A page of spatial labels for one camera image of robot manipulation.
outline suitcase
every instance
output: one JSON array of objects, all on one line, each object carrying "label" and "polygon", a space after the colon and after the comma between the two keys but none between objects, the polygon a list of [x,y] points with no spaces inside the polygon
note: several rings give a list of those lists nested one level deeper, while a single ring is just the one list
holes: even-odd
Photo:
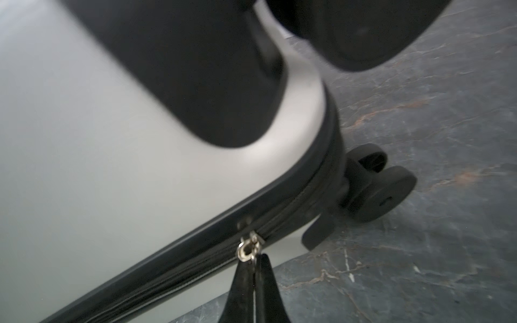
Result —
[{"label": "suitcase", "polygon": [[[268,3],[349,70],[417,36],[362,64],[322,45],[319,2]],[[345,153],[264,2],[23,0],[0,35],[1,322],[167,323],[228,291],[250,232],[275,266],[330,235],[329,206],[374,220],[416,184]]]}]

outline metal ring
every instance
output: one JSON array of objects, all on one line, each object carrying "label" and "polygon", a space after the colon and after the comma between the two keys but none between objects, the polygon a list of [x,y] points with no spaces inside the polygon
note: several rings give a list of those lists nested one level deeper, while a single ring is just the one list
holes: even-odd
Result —
[{"label": "metal ring", "polygon": [[[251,252],[246,253],[246,248],[252,246]],[[254,260],[257,254],[260,252],[260,244],[253,243],[251,240],[245,240],[239,244],[237,248],[237,258],[239,258],[242,262],[247,262],[249,260]]]}]

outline gray marble floor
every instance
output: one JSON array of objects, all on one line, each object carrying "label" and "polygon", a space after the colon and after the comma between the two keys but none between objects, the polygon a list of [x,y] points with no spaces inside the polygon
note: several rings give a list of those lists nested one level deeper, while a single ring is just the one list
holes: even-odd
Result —
[{"label": "gray marble floor", "polygon": [[[344,73],[302,40],[348,147],[374,142],[416,191],[365,225],[336,215],[315,251],[276,268],[293,323],[515,322],[517,1],[455,0],[390,62]],[[217,322],[222,296],[174,320]]]}]

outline zipper slider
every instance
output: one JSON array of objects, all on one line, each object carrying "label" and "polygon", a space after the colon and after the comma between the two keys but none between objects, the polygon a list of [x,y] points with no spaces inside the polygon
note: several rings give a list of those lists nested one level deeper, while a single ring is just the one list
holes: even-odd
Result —
[{"label": "zipper slider", "polygon": [[250,232],[249,239],[240,239],[240,244],[237,247],[237,258],[244,263],[249,260],[255,262],[256,256],[262,252],[262,246],[265,243],[264,239],[255,231]]}]

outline zipper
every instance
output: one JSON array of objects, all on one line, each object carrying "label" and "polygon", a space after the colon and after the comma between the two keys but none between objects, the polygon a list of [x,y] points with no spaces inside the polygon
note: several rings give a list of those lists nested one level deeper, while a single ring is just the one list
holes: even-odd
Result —
[{"label": "zipper", "polygon": [[256,261],[256,256],[262,252],[262,246],[266,242],[255,231],[250,232],[250,238],[244,240],[240,239],[240,244],[237,247],[237,258],[245,263],[247,261]]},{"label": "zipper", "polygon": [[[337,149],[342,149],[341,141],[338,144],[331,143],[331,150],[327,152],[330,156],[340,153]],[[329,173],[336,171],[337,165],[333,158],[326,157],[320,167],[320,171],[315,175],[318,178],[312,178],[307,186],[291,201],[289,201],[278,214],[260,225],[256,231],[251,231],[248,238],[233,238],[224,245],[216,246],[214,249],[204,252],[193,262],[179,271],[171,270],[168,274],[149,282],[141,288],[134,290],[130,295],[115,300],[108,308],[105,308],[82,321],[81,323],[115,323],[125,321],[124,319],[151,306],[161,300],[168,298],[170,295],[181,292],[183,289],[202,280],[203,278],[217,272],[218,270],[229,266],[236,260],[251,260],[255,255],[260,253],[266,243],[275,242],[278,239],[278,233],[283,230],[290,230],[293,219],[300,217],[301,213],[310,209],[313,204],[307,204],[306,201],[310,196],[311,199],[318,197],[326,190],[328,185],[325,184],[325,178],[329,177]],[[185,275],[184,281],[177,282],[178,277]]]}]

